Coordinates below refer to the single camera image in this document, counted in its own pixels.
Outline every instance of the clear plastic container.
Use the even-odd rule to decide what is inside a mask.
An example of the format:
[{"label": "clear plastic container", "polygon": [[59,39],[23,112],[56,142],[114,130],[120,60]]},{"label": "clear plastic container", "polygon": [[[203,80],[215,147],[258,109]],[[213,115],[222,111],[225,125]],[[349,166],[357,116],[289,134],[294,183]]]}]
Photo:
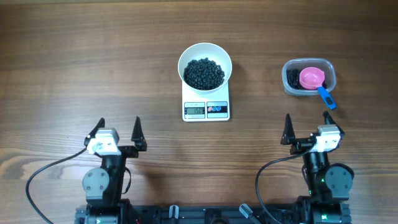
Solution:
[{"label": "clear plastic container", "polygon": [[286,70],[300,69],[307,67],[317,67],[325,72],[326,91],[332,91],[336,86],[336,73],[333,65],[322,58],[298,58],[288,61],[282,68],[282,81],[284,83],[285,92],[294,96],[314,96],[319,95],[318,90],[296,90],[287,82]]}]

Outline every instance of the black beans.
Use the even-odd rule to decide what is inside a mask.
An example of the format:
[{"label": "black beans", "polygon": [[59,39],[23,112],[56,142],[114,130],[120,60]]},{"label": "black beans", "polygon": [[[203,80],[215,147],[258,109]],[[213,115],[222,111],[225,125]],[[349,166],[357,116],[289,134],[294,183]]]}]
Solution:
[{"label": "black beans", "polygon": [[[301,70],[299,69],[287,69],[286,70],[286,78],[287,78],[287,83],[296,90],[306,90],[301,84],[300,84],[300,72]],[[325,82],[322,83],[322,86],[324,88],[327,88],[327,85]]]},{"label": "black beans", "polygon": [[208,58],[192,60],[184,70],[184,81],[197,90],[212,90],[224,82],[221,66]]}]

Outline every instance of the plastic container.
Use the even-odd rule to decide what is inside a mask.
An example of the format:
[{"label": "plastic container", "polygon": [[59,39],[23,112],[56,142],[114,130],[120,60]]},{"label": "plastic container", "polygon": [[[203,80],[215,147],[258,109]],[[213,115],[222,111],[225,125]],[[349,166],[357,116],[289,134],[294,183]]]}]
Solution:
[{"label": "plastic container", "polygon": [[[212,90],[197,90],[185,83],[184,69],[188,66],[188,63],[194,59],[199,60],[202,58],[209,58],[209,60],[215,61],[216,64],[221,66],[221,69],[224,71],[224,82],[219,87]],[[180,75],[183,85],[186,85],[189,87],[189,89],[199,95],[213,93],[223,88],[225,83],[228,83],[228,80],[231,77],[231,72],[232,61],[228,53],[220,46],[211,43],[199,43],[192,45],[181,54],[180,60],[178,61],[178,74]]]},{"label": "plastic container", "polygon": [[284,83],[285,92],[294,96],[315,96],[319,95],[318,90],[296,90],[292,88],[287,82],[286,70],[300,69],[303,70],[307,67],[317,67],[325,72],[326,91],[331,92],[336,86],[336,73],[333,65],[322,58],[298,58],[288,61],[282,68],[282,81]]}]

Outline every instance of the white bowl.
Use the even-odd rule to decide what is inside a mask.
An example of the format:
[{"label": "white bowl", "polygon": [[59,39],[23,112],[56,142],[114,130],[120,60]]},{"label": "white bowl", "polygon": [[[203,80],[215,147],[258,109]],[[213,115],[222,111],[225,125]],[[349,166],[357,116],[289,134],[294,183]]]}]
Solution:
[{"label": "white bowl", "polygon": [[[209,60],[213,60],[217,65],[221,66],[221,69],[224,71],[224,82],[219,87],[212,90],[197,90],[184,81],[184,69],[188,66],[188,63],[192,60],[199,60],[202,58],[209,58]],[[229,57],[228,53],[222,49],[220,46],[211,43],[199,43],[192,45],[187,48],[180,57],[178,61],[178,74],[182,80],[183,85],[186,85],[191,90],[193,90],[197,94],[209,94],[213,93],[225,86],[225,83],[228,83],[228,80],[231,76],[232,72],[232,61]]]}]

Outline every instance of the cable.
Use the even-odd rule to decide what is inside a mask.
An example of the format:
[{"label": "cable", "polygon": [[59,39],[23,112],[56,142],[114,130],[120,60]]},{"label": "cable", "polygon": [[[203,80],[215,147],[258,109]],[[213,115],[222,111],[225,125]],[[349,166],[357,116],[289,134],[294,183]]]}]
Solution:
[{"label": "cable", "polygon": [[311,149],[309,149],[309,150],[307,150],[307,151],[305,151],[305,152],[303,152],[301,154],[297,154],[297,155],[294,155],[294,156],[289,156],[289,157],[285,157],[285,158],[276,159],[274,161],[271,161],[271,162],[267,163],[266,165],[264,165],[263,167],[261,167],[261,169],[257,173],[257,176],[256,176],[256,194],[257,194],[257,198],[259,199],[260,204],[261,204],[262,208],[264,209],[264,211],[267,213],[267,215],[269,215],[278,224],[282,224],[282,223],[280,221],[276,220],[276,218],[273,217],[269,213],[268,209],[266,208],[266,205],[264,204],[264,202],[261,199],[260,191],[259,191],[259,177],[260,177],[260,174],[265,168],[267,168],[270,165],[273,165],[273,164],[275,164],[277,162],[283,162],[283,161],[287,161],[287,160],[290,160],[290,159],[295,159],[295,158],[298,158],[298,157],[302,157],[302,156],[306,155],[306,153],[308,153],[309,151],[311,151]]},{"label": "cable", "polygon": [[131,185],[131,172],[130,172],[130,170],[129,170],[127,167],[125,167],[124,170],[127,171],[127,172],[129,173],[130,179],[129,179],[129,183],[127,184],[127,187],[126,187],[126,191],[124,191],[124,193],[122,193],[122,194],[127,193],[127,192],[129,191],[130,185]]},{"label": "cable", "polygon": [[57,164],[59,164],[59,163],[61,163],[61,162],[65,162],[65,161],[67,161],[67,160],[69,160],[69,159],[73,159],[74,157],[79,156],[80,154],[82,154],[83,152],[85,152],[86,149],[87,149],[87,148],[84,148],[84,149],[81,150],[80,152],[78,152],[78,153],[76,153],[76,154],[74,154],[74,155],[72,155],[72,156],[70,156],[70,157],[66,157],[66,158],[61,159],[61,160],[59,160],[59,161],[57,161],[57,162],[53,162],[53,163],[50,163],[50,164],[48,164],[48,165],[46,165],[46,166],[43,166],[42,168],[40,168],[39,170],[37,170],[36,172],[34,172],[34,173],[31,175],[31,177],[29,177],[29,179],[27,180],[27,182],[26,182],[26,188],[25,188],[26,197],[27,197],[27,199],[29,200],[29,202],[30,202],[30,204],[32,205],[32,207],[34,208],[34,210],[35,210],[35,211],[44,219],[44,221],[46,221],[47,223],[53,224],[53,223],[40,211],[40,209],[37,208],[36,204],[35,204],[35,203],[33,202],[33,200],[32,200],[32,197],[30,197],[30,193],[29,193],[29,184],[30,184],[30,182],[33,180],[33,178],[34,178],[37,174],[39,174],[39,173],[42,172],[43,170],[45,170],[45,169],[47,169],[47,168],[49,168],[49,167],[52,167],[52,166],[54,166],[54,165],[57,165]]}]

